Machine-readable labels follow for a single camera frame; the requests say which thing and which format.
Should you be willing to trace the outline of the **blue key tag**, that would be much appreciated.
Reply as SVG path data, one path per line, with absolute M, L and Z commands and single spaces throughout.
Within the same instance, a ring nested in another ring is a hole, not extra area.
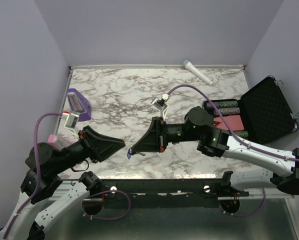
M 128 159 L 128 160 L 129 160 L 129 159 L 131 158 L 131 156 L 132 156 L 132 155 L 131 155 L 131 151 L 132 151 L 131 149 L 128 149 L 128 150 L 127 150 L 127 154 L 126 154 L 126 156 L 127 156 L 127 159 Z

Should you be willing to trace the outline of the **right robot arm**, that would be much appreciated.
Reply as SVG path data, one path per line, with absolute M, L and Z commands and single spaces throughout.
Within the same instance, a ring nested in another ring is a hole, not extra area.
M 196 149 L 208 157 L 236 159 L 260 167 L 231 173 L 230 178 L 219 184 L 223 195 L 251 188 L 276 188 L 299 195 L 299 148 L 292 151 L 271 148 L 214 127 L 213 123 L 214 117 L 200 106 L 191 108 L 183 123 L 168 124 L 162 117 L 153 117 L 148 130 L 127 156 L 162 153 L 170 143 L 197 141 Z

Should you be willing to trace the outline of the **silver key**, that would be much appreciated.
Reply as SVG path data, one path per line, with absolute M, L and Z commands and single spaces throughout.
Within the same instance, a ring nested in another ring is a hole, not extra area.
M 136 154 L 137 154 L 137 155 L 140 155 L 140 156 L 143 156 L 143 157 L 146 156 L 146 154 L 143 153 L 143 152 L 137 152 Z

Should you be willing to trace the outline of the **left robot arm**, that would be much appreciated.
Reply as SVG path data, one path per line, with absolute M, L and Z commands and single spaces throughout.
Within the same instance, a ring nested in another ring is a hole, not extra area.
M 29 171 L 21 184 L 16 207 L 0 229 L 0 240 L 43 240 L 52 223 L 66 210 L 103 190 L 102 181 L 92 171 L 86 171 L 67 193 L 44 208 L 63 182 L 59 174 L 87 159 L 102 162 L 123 147 L 124 140 L 99 134 L 90 126 L 79 131 L 78 141 L 61 150 L 36 142 L 25 160 Z

